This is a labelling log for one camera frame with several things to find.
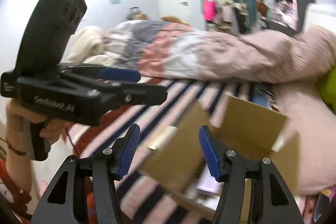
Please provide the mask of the person's left forearm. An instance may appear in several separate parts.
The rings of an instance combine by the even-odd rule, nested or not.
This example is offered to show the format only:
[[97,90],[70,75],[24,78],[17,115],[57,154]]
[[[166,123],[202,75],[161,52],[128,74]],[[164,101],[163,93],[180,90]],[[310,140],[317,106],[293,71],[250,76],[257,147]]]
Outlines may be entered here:
[[33,185],[30,159],[26,155],[19,156],[13,149],[21,153],[26,152],[25,144],[11,144],[11,149],[7,149],[7,173],[16,186],[30,194]]

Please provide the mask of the person's left hand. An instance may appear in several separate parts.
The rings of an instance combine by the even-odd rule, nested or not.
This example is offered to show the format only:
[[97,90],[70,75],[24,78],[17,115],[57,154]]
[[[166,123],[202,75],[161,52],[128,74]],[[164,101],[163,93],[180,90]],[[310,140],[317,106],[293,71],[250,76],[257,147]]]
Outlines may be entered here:
[[[13,156],[23,159],[25,157],[23,154],[27,152],[27,145],[24,140],[25,132],[28,132],[28,136],[31,135],[29,130],[26,129],[26,124],[37,125],[43,123],[47,118],[42,114],[24,108],[15,99],[9,100],[6,105],[6,118],[7,160]],[[69,122],[65,120],[53,118],[47,122],[46,126],[42,126],[38,137],[42,137],[48,144],[53,145],[60,139],[68,125]]]

